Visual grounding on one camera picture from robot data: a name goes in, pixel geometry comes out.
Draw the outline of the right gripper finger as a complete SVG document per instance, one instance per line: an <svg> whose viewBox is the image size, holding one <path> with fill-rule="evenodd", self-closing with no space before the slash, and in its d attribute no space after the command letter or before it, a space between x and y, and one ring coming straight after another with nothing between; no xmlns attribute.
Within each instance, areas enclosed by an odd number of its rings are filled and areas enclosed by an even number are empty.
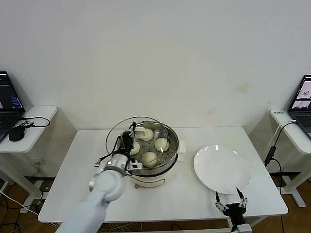
<svg viewBox="0 0 311 233"><path fill-rule="evenodd" d="M225 206L221 203L218 192L216 192L216 202L215 202L215 206L218 210L225 210Z"/></svg>
<svg viewBox="0 0 311 233"><path fill-rule="evenodd" d="M240 197L240 203L239 203L239 207L241 208L246 208L246 205L247 205L247 202L248 202L248 199L247 197L245 197L242 193L242 191L240 191L238 188L236 188L237 192L238 192L238 195Z"/></svg>

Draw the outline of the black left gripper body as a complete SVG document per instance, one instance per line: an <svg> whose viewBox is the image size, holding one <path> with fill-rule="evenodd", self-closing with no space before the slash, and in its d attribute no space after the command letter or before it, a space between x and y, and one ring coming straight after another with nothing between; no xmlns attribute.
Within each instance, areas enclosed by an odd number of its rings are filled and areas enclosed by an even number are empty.
<svg viewBox="0 0 311 233"><path fill-rule="evenodd" d="M123 155L130 155L131 150L133 149L135 140L135 133L133 130L126 130L120 136L120 144L117 149L117 153Z"/></svg>

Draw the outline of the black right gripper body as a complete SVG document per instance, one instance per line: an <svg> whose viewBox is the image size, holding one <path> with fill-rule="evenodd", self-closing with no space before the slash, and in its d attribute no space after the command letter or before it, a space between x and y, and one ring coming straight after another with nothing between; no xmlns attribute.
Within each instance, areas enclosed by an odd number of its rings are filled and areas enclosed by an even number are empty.
<svg viewBox="0 0 311 233"><path fill-rule="evenodd" d="M244 224L244 207L239 206L239 203L227 204L223 210L223 214L230 218L233 225Z"/></svg>

